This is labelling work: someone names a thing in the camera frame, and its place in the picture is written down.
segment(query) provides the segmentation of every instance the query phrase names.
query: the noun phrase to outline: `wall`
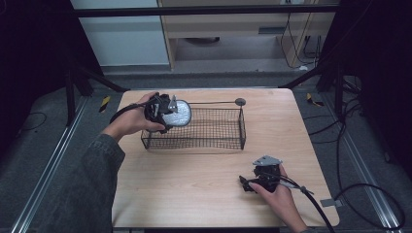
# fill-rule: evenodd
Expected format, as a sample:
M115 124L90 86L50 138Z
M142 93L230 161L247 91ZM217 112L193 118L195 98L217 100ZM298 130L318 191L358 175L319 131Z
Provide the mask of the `wall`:
M75 9L157 7L155 0L71 0ZM80 18L100 66L169 65L159 17Z

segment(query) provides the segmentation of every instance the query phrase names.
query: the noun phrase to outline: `thin black rod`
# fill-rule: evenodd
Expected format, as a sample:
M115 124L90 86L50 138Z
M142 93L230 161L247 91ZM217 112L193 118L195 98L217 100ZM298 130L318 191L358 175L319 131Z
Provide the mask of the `thin black rod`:
M72 17L148 17L221 14L331 13L341 10L339 4L320 5L261 5L261 6L204 6L120 9L79 9L50 11L50 14Z

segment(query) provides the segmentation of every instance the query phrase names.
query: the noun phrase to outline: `wire basket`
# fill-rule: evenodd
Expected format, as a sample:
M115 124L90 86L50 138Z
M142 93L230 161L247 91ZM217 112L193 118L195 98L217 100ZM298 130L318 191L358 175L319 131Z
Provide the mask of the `wire basket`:
M191 108L191 121L167 133L142 131L148 149L221 148L242 150L246 143L243 109Z

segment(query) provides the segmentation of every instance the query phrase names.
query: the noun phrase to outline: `person's right hand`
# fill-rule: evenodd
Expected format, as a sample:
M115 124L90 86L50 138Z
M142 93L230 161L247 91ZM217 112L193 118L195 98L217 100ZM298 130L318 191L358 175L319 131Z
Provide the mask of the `person's right hand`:
M286 177L287 174L282 164L279 167L281 174ZM269 192L257 183L249 183L249 185L266 201L275 215L286 224L291 232L302 232L307 229L305 222L297 211L291 190L288 187L278 184L274 192Z

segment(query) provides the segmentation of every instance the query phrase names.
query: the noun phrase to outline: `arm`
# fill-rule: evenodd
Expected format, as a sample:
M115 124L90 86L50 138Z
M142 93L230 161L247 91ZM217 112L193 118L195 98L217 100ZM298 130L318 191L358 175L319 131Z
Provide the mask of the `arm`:
M280 165L281 174L286 176L285 169ZM291 191L282 185L277 185L276 190L271 193L257 183L250 183L254 189L270 206L272 211L278 216L291 232L305 232L308 229L294 204Z
M142 97L146 102L155 93ZM43 216L39 232L112 232L112 206L124 159L119 140L143 129L164 126L145 119L143 108L130 110L108 125L88 147Z

